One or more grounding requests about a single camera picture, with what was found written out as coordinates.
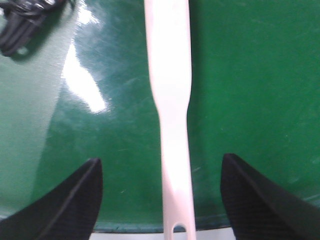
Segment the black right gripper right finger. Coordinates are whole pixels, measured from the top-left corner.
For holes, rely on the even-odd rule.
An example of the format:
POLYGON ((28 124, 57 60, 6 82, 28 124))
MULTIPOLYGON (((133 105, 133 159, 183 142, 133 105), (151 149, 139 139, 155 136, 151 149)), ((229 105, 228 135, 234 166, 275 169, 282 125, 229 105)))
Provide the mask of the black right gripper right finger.
POLYGON ((234 153, 223 156, 221 198, 237 240, 318 240, 319 208, 272 182, 234 153))

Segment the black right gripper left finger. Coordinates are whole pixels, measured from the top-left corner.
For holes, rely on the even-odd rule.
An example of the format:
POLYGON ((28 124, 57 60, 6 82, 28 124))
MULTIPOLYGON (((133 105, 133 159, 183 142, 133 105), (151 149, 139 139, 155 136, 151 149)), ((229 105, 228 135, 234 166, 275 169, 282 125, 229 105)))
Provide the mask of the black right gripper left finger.
POLYGON ((88 240, 103 197, 102 163, 86 161, 46 195, 0 222, 2 240, 88 240))

